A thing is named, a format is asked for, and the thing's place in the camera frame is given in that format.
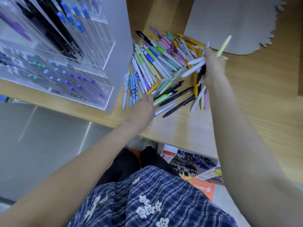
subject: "person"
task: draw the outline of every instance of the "person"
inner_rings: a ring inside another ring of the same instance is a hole
[[[241,110],[225,76],[225,61],[211,49],[205,57],[204,81],[230,196],[251,226],[301,226],[303,193],[286,178]],[[123,147],[153,114],[153,96],[144,95],[104,139],[8,209],[0,226],[237,226],[201,191],[170,172],[152,147],[142,151],[138,170],[139,161]],[[129,168],[122,171],[125,165]]]

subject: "person's left arm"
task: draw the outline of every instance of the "person's left arm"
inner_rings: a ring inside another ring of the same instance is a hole
[[[66,226],[111,161],[150,123],[152,95],[131,106],[128,117],[93,147],[43,180],[0,217],[0,226]]]

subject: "wooden table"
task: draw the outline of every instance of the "wooden table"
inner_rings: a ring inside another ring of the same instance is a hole
[[[193,0],[127,0],[133,38],[139,41],[134,30],[149,35],[150,24],[161,33],[164,29],[182,33],[192,3]],[[242,109],[286,175],[298,183],[303,183],[303,98],[297,96],[301,19],[301,2],[290,0],[278,15],[273,45],[247,56],[226,54],[226,75]],[[182,89],[190,84],[189,78]],[[0,80],[0,93],[108,127],[123,121],[129,108],[122,110],[122,90],[111,115],[4,80]],[[196,108],[192,113],[189,109],[190,104],[167,118],[156,117],[141,136],[217,158],[210,108]]]

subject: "person's right arm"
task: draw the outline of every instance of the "person's right arm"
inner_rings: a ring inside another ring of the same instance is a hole
[[[224,61],[205,52],[214,136],[226,188],[251,226],[302,226],[303,193],[241,110]]]

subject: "person's left hand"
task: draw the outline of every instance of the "person's left hand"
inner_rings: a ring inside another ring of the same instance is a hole
[[[143,95],[143,98],[130,107],[124,120],[140,134],[154,118],[154,96]]]

